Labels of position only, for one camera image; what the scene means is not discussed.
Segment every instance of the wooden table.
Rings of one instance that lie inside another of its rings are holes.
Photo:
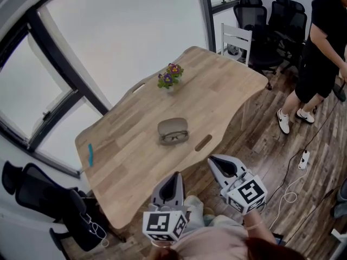
[[[244,64],[198,47],[189,48],[174,63],[184,68],[174,93],[158,89],[155,73],[76,138],[91,188],[116,229],[132,220],[162,179],[205,160],[236,111],[268,82]],[[176,117],[187,120],[189,140],[159,145],[158,123]],[[200,144],[204,139],[210,140]],[[93,147],[93,167],[88,144]]]

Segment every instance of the hair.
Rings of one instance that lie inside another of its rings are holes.
[[[285,246],[269,243],[260,238],[248,238],[245,240],[248,248],[248,260],[305,260],[306,258],[295,250]],[[160,260],[182,260],[175,250],[168,250],[162,254]]]

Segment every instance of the potted plant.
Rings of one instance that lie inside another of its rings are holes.
[[[180,65],[169,63],[166,73],[164,75],[158,75],[158,87],[172,92],[174,90],[174,84],[180,82],[183,72],[184,69]]]
[[[168,92],[172,92],[174,90],[174,84],[178,83],[178,80],[172,77],[170,73],[165,73],[164,75],[159,74],[158,78],[158,87],[160,89],[165,88]]]
[[[181,80],[184,69],[179,64],[169,63],[166,72],[171,74],[173,78],[176,78],[178,81]]]

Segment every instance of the hand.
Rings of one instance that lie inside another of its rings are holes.
[[[347,83],[347,63],[343,63],[343,65],[340,67],[340,72],[343,80]]]

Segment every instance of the wooden floor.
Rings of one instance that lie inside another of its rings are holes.
[[[252,98],[250,110],[253,116],[249,119],[245,131],[240,130],[242,109],[231,121],[220,146],[215,153],[238,157],[258,174],[268,189],[269,196],[281,184],[288,167],[289,159],[303,149],[318,132],[337,102],[333,93],[318,107],[313,125],[297,120],[294,112],[290,118],[289,135],[283,135],[275,117],[276,111],[284,103],[287,95],[294,89],[294,73],[292,68],[285,75],[278,72],[267,77],[271,79],[273,90],[263,90]],[[310,161],[307,176],[292,186],[291,191],[298,194],[294,204],[282,201],[279,219],[272,231],[285,236],[290,248],[296,249],[306,257],[313,259],[329,259],[338,242],[330,236],[333,228],[339,232],[347,230],[347,218],[334,220],[330,217],[330,208],[335,203],[335,193],[326,198],[320,207],[301,226],[305,218],[314,210],[324,194],[339,186],[347,177],[347,102],[338,102],[323,128],[309,144]],[[298,169],[299,153],[291,162],[290,170],[283,187],[274,195],[263,211],[262,216],[268,226],[275,220],[281,196],[287,186],[304,174]],[[220,198],[220,188],[209,170],[207,162],[191,167],[183,172],[186,191],[195,191],[206,207],[214,209],[217,215],[224,214],[238,222],[241,216]],[[143,236],[142,214],[144,205],[135,216],[134,221],[125,228],[123,234],[127,243],[118,244],[109,236],[110,245],[104,249],[97,247],[90,252],[83,252],[73,241],[66,239],[63,245],[71,259],[143,259],[150,249],[150,242]]]

